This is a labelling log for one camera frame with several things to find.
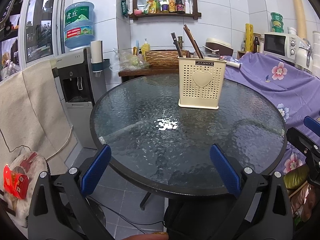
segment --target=green label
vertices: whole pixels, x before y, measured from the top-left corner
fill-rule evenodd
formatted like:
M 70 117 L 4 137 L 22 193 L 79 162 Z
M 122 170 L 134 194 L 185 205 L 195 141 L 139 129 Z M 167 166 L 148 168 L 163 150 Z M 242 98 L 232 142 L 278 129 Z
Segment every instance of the green label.
M 74 29 L 67 30 L 64 33 L 64 39 L 65 41 L 67 39 L 70 39 L 75 36 L 80 36 L 80 35 L 87 35 L 87 34 L 93 34 L 93 27 L 92 26 L 80 26 L 76 27 Z
M 70 23 L 89 20 L 89 6 L 80 6 L 68 10 L 66 12 L 65 19 L 65 26 L 67 26 Z

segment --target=round glass table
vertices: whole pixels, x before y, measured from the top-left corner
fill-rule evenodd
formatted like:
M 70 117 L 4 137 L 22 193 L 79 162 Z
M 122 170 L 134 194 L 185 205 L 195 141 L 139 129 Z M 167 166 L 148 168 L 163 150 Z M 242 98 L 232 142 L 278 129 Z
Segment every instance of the round glass table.
M 113 88 L 92 110 L 96 146 L 107 143 L 112 168 L 136 186 L 169 198 L 227 193 L 209 156 L 215 143 L 256 173 L 283 157 L 284 119 L 256 91 L 225 79 L 218 110 L 178 101 L 179 75 L 146 76 Z

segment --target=purple tablecloth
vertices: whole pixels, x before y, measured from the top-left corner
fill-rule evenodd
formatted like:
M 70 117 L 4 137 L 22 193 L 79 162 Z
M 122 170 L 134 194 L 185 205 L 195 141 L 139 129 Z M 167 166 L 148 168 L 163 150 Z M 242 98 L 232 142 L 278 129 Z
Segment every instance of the purple tablecloth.
M 240 62 L 240 69 L 227 66 L 225 78 L 264 95 L 278 108 L 287 129 L 295 127 L 319 145 L 320 138 L 304 126 L 303 119 L 308 115 L 320 120 L 320 80 L 269 55 L 247 53 Z M 288 143 L 276 170 L 286 174 L 304 162 L 305 156 Z

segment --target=human hand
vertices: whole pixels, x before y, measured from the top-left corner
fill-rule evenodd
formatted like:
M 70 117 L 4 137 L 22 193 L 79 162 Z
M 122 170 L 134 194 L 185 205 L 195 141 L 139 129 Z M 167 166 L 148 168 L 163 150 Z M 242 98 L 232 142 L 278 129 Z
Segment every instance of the human hand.
M 169 240 L 169 235 L 165 232 L 157 232 L 153 234 L 129 236 L 123 240 Z

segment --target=silver screw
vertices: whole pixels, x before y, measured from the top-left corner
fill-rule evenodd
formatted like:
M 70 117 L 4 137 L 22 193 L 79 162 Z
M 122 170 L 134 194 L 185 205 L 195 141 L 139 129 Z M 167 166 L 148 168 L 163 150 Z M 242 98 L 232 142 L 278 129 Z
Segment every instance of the silver screw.
M 277 178 L 280 178 L 281 177 L 281 173 L 279 172 L 279 171 L 275 171 L 275 176 L 277 177 Z
M 245 168 L 244 168 L 244 172 L 245 172 L 246 174 L 251 174 L 251 173 L 252 173 L 252 169 L 251 169 L 250 167 L 245 167 Z
M 77 171 L 78 171 L 78 169 L 75 168 L 75 167 L 72 167 L 72 168 L 69 169 L 69 173 L 70 174 L 75 174 Z
M 44 178 L 45 176 L 47 176 L 47 172 L 43 171 L 40 173 L 40 178 Z

